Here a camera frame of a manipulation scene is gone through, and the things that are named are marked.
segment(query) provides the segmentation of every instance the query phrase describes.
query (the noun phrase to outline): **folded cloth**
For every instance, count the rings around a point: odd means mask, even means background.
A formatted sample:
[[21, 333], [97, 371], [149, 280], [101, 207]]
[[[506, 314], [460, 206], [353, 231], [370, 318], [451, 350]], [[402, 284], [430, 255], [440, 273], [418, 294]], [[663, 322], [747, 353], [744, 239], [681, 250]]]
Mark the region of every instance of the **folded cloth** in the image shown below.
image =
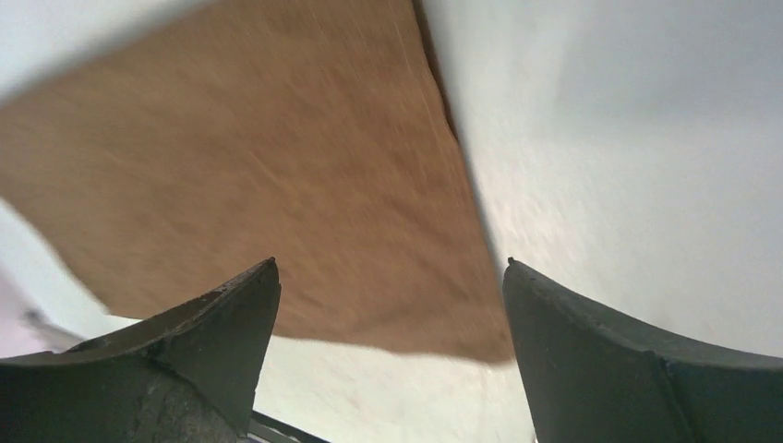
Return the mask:
[[275, 256], [275, 333], [509, 359], [410, 0], [226, 0], [0, 109], [0, 195], [114, 313]]

